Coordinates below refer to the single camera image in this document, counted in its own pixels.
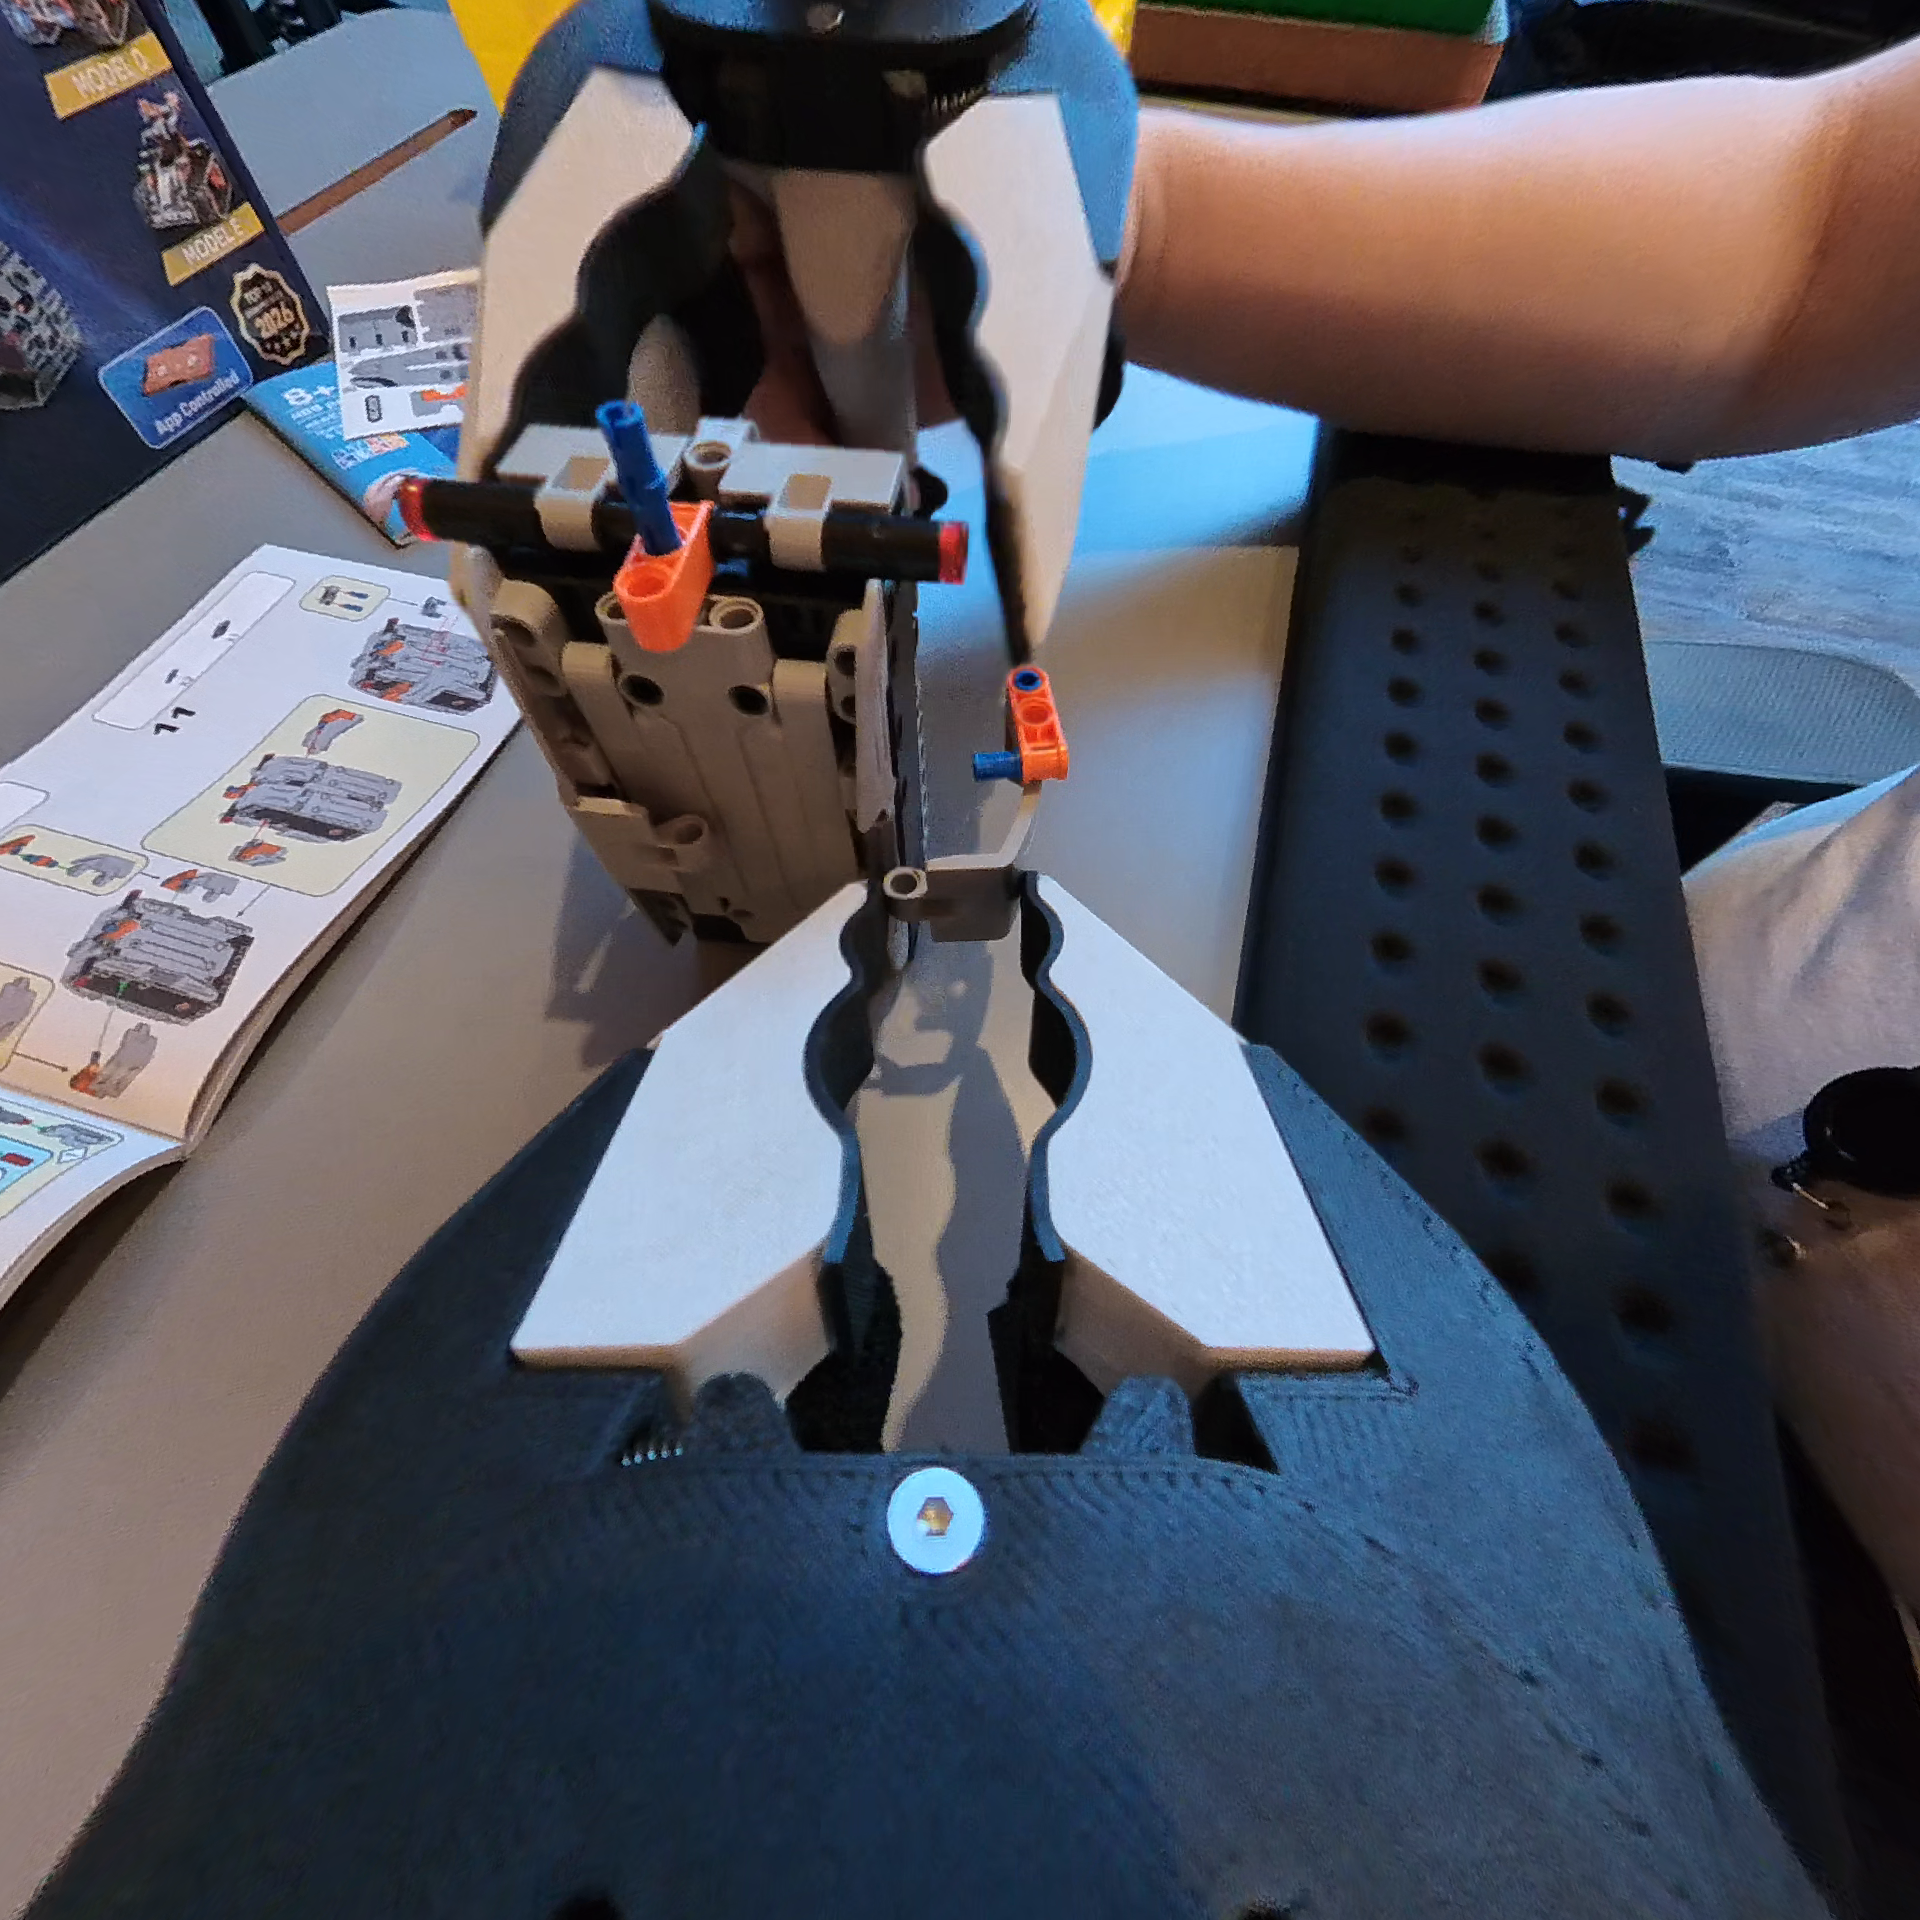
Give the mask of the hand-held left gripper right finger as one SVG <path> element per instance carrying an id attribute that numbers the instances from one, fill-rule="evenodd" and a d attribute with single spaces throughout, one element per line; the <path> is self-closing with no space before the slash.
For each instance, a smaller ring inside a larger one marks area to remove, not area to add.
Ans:
<path id="1" fill-rule="evenodd" d="M 1031 874 L 1027 1065 L 1052 1100 L 1021 1243 L 1021 1431 L 1089 1431 L 1125 1379 L 1360 1377 L 1376 1337 L 1237 1031 Z"/>

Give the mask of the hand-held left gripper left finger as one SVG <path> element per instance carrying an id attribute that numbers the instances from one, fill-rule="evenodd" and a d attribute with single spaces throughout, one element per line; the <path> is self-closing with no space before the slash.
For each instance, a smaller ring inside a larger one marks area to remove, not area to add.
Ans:
<path id="1" fill-rule="evenodd" d="M 674 1019 L 653 1048 L 514 1335 L 537 1367 L 660 1372 L 689 1401 L 722 1376 L 777 1400 L 831 1349 L 821 1279 L 845 1211 L 845 1127 L 807 1043 L 855 984 L 846 884 Z"/>

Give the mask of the small grey panel orange connector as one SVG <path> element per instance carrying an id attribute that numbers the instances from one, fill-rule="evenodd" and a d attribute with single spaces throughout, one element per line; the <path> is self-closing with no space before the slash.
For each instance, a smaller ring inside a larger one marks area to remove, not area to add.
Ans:
<path id="1" fill-rule="evenodd" d="M 1024 854 L 1034 834 L 1043 788 L 1071 774 L 1071 750 L 1045 668 L 1010 670 L 1002 700 L 1004 741 L 972 756 L 972 779 L 1021 788 L 1021 801 L 997 849 L 941 855 L 925 868 L 898 866 L 879 881 L 879 898 L 896 920 L 931 929 L 941 944 L 990 944 L 1013 925 L 1024 884 Z"/>

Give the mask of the grey brick robot assembly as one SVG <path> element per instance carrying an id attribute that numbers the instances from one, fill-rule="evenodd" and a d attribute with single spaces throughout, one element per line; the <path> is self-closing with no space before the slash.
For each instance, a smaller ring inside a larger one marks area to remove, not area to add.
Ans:
<path id="1" fill-rule="evenodd" d="M 604 428 L 535 424 L 485 477 L 404 482 L 612 879 L 666 933 L 769 946 L 925 862 L 918 613 L 966 574 L 947 485 L 745 417 L 653 434 L 637 513 Z"/>

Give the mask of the person's right forearm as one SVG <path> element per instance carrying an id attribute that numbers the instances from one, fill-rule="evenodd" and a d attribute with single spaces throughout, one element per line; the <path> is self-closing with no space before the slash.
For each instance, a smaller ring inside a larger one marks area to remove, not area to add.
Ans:
<path id="1" fill-rule="evenodd" d="M 1140 114 L 1147 368 L 1356 430 L 1664 464 L 1919 409 L 1919 47 L 1379 121 Z"/>

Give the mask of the grey desk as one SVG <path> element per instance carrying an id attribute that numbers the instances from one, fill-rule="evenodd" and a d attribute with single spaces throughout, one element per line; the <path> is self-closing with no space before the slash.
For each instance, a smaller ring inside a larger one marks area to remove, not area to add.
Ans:
<path id="1" fill-rule="evenodd" d="M 212 86 L 276 212 L 444 107 L 485 107 L 444 15 L 387 12 Z M 314 282 L 474 258 L 476 127 L 307 228 Z M 1216 1014 L 1235 1008 L 1312 425 L 1128 372 L 1099 432 L 1047 661 L 1072 779 L 1036 859 Z M 260 544 L 390 551 L 258 421 L 221 428 L 5 587 L 5 758 Z M 916 1312 L 904 1429 L 989 1449 L 985 1313 L 1018 1248 L 1013 941 L 934 946 L 863 1122 L 880 1257 Z M 668 944 L 518 733 L 286 1003 L 203 1145 L 91 1211 L 5 1308 L 5 1915 L 117 1775 L 262 1463 L 397 1272 L 631 1045 L 750 955 Z"/>

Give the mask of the person's right hand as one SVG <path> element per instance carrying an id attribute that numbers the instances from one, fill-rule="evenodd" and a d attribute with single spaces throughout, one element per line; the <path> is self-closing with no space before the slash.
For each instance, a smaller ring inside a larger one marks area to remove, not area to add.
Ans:
<path id="1" fill-rule="evenodd" d="M 762 370 L 745 405 L 781 441 L 913 454 L 958 417 L 903 175 L 732 168 L 732 259 Z"/>

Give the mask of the yellow plastic bin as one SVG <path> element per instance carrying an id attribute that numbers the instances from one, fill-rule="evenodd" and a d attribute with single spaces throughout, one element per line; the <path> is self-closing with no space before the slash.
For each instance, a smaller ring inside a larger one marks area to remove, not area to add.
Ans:
<path id="1" fill-rule="evenodd" d="M 503 117 L 518 100 L 537 117 L 564 109 L 597 66 L 593 22 L 576 2 L 448 2 Z"/>

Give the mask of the blue manual booklet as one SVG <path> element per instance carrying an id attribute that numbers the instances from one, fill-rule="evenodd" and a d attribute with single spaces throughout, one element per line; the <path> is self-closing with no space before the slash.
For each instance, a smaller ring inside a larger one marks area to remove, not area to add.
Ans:
<path id="1" fill-rule="evenodd" d="M 457 421 L 347 437 L 331 359 L 255 381 L 244 403 L 395 548 L 417 542 L 397 505 L 402 482 L 410 475 L 454 477 L 458 471 L 462 428 Z"/>

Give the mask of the green plastic bin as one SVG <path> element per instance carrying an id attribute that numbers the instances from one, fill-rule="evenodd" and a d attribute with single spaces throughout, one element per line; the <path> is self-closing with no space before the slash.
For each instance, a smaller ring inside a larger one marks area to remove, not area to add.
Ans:
<path id="1" fill-rule="evenodd" d="M 1479 36 L 1494 2 L 1156 2 L 1237 18 L 1292 18 L 1438 36 Z"/>

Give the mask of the black perforated plastic panel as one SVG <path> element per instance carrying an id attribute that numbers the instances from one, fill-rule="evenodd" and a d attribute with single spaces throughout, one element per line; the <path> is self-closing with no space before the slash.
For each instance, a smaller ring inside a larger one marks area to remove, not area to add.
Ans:
<path id="1" fill-rule="evenodd" d="M 1841 1665 L 1897 1631 L 1764 1379 L 1628 554 L 1597 456 L 1325 428 L 1237 1016 L 1545 1337 L 1650 1526 L 1789 1838 L 1907 1904 Z M 1856 1619 L 1842 1602 L 1861 1600 Z"/>

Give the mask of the blue robot kit box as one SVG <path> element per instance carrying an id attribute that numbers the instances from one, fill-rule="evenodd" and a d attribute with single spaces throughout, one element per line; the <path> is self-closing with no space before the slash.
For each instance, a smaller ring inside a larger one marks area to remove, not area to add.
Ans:
<path id="1" fill-rule="evenodd" d="M 164 9 L 6 2 L 3 574 L 328 352 Z"/>

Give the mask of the open instruction booklet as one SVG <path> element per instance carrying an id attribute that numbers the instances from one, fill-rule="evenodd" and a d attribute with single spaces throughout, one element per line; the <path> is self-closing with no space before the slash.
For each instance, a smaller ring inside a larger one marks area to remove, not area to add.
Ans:
<path id="1" fill-rule="evenodd" d="M 262 545 L 3 779 L 3 1294 L 187 1158 L 518 724 L 437 582 Z"/>

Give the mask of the black badge reel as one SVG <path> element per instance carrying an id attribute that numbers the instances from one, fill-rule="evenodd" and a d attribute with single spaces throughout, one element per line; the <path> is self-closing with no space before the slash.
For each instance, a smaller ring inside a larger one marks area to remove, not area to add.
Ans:
<path id="1" fill-rule="evenodd" d="M 1814 1207 L 1830 1229 L 1849 1231 L 1854 1217 L 1847 1201 L 1822 1196 L 1822 1184 L 1914 1199 L 1919 1068 L 1861 1068 L 1829 1080 L 1802 1112 L 1802 1142 L 1769 1178 Z"/>

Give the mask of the grey mesh office chair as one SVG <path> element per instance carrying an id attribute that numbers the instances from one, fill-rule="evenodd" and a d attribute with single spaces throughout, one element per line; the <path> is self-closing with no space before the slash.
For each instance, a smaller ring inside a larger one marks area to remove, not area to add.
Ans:
<path id="1" fill-rule="evenodd" d="M 1667 766 L 1863 786 L 1919 759 L 1919 693 L 1897 672 L 1770 642 L 1644 642 Z"/>

